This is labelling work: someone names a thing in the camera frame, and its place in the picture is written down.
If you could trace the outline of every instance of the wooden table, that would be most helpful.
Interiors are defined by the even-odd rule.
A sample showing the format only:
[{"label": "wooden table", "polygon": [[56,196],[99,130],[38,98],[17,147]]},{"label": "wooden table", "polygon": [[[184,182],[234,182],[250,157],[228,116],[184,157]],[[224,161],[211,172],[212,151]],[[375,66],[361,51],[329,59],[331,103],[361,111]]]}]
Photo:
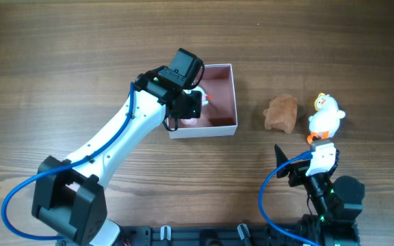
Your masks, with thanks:
[{"label": "wooden table", "polygon": [[[275,168],[273,145],[308,150],[318,93],[346,112],[332,177],[366,186],[363,245],[394,245],[394,3],[359,1],[123,1],[0,5],[0,209],[48,156],[63,159],[121,107],[141,72],[179,47],[206,64],[232,63],[239,126],[233,137],[171,140],[151,132],[115,173],[110,219],[122,225],[264,224],[257,194]],[[265,131],[262,111],[289,93],[301,107],[292,134]],[[13,224],[53,234],[31,214],[34,186],[11,202]],[[277,222],[304,213],[303,187],[274,179],[265,207]],[[41,244],[0,218],[0,245]]]}]

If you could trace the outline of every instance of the yellow crest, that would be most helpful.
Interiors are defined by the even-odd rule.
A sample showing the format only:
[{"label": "yellow crest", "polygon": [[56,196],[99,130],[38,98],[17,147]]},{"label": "yellow crest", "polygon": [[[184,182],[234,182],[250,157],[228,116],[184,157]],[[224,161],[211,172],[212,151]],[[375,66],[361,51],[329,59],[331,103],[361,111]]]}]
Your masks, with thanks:
[{"label": "yellow crest", "polygon": [[319,100],[320,96],[325,96],[325,94],[322,92],[322,93],[319,94],[317,99],[315,99],[315,101],[314,101],[314,108],[315,108],[316,111],[319,111],[319,108],[317,108],[317,101]]}]

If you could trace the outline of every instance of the white box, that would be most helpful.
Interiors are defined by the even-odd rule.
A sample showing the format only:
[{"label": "white box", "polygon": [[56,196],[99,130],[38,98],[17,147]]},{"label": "white box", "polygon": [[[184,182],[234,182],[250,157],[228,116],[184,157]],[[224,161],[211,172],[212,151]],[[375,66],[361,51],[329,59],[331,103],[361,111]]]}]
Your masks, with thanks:
[{"label": "white box", "polygon": [[[202,106],[195,125],[185,125],[179,120],[179,127],[177,131],[170,132],[170,138],[234,135],[238,118],[232,64],[205,65],[199,86],[211,97],[207,99],[209,104]],[[171,127],[174,126],[174,120],[169,119],[168,125],[174,128]]]}]

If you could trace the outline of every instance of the brown potato plush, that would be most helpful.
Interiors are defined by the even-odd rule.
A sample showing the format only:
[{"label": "brown potato plush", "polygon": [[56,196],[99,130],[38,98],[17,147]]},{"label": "brown potato plush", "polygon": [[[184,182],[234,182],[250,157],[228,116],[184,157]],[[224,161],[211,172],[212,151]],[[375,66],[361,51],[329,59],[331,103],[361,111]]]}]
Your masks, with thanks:
[{"label": "brown potato plush", "polygon": [[265,129],[277,128],[291,133],[296,124],[298,100],[288,94],[277,95],[263,114],[265,115]]}]

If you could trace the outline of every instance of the blue tube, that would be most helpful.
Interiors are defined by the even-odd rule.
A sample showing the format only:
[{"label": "blue tube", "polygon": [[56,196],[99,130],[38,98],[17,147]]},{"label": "blue tube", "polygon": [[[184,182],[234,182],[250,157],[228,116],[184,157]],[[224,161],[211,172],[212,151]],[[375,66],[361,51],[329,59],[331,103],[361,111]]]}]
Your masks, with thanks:
[{"label": "blue tube", "polygon": [[106,150],[121,135],[121,133],[124,131],[124,129],[127,127],[127,125],[130,122],[131,116],[133,114],[133,103],[134,103],[134,99],[135,99],[134,92],[135,92],[135,85],[133,83],[131,83],[130,84],[130,92],[129,92],[129,96],[130,96],[129,113],[127,114],[126,120],[122,124],[121,128],[115,133],[115,135],[107,143],[105,143],[98,150],[94,151],[89,156],[89,158],[85,157],[85,158],[81,159],[80,161],[76,161],[76,162],[71,163],[69,165],[56,167],[56,168],[47,170],[45,172],[41,172],[39,174],[36,174],[35,176],[32,176],[31,178],[28,178],[26,181],[20,183],[18,186],[16,186],[14,189],[12,189],[11,192],[8,193],[8,195],[4,199],[2,207],[1,207],[1,218],[2,218],[5,226],[7,227],[7,229],[9,229],[11,232],[15,233],[18,236],[22,236],[23,238],[28,238],[28,239],[38,240],[38,241],[49,241],[49,240],[62,240],[62,239],[65,239],[64,236],[36,236],[36,235],[31,235],[31,234],[27,234],[27,233],[21,232],[20,230],[16,229],[10,223],[10,221],[8,220],[8,217],[7,217],[8,203],[10,202],[10,200],[12,199],[14,194],[16,194],[18,191],[20,191],[22,188],[26,187],[27,185],[31,184],[32,182],[37,181],[37,180],[39,180],[41,178],[44,178],[44,177],[46,177],[48,175],[58,174],[60,172],[63,172],[63,171],[69,170],[69,169],[71,169],[73,167],[76,167],[78,165],[87,163],[90,159],[93,159],[93,158],[97,157],[104,150]]},{"label": "blue tube", "polygon": [[280,165],[278,168],[276,168],[274,171],[271,172],[271,174],[264,180],[263,185],[261,186],[261,190],[259,190],[259,195],[258,195],[258,206],[259,206],[259,211],[261,211],[262,216],[264,217],[264,219],[267,221],[267,223],[269,223],[270,226],[272,226],[275,230],[277,230],[278,232],[280,232],[281,234],[284,234],[285,236],[289,236],[295,240],[301,241],[303,243],[312,245],[312,246],[320,246],[320,244],[314,243],[313,241],[310,241],[306,238],[303,238],[301,236],[298,236],[296,234],[287,232],[286,230],[280,228],[279,226],[277,226],[268,216],[267,214],[265,214],[264,211],[264,207],[263,207],[263,195],[264,195],[264,190],[265,187],[267,186],[268,182],[270,181],[270,178],[272,178],[274,176],[274,174],[276,174],[278,171],[280,171],[282,168],[284,168],[285,166],[288,166],[289,164],[291,164],[294,161],[299,161],[299,160],[307,160],[307,159],[311,159],[312,154],[311,151],[307,151],[307,152],[303,152],[302,154],[298,155],[297,157],[288,160],[286,162],[284,162],[282,165]]}]

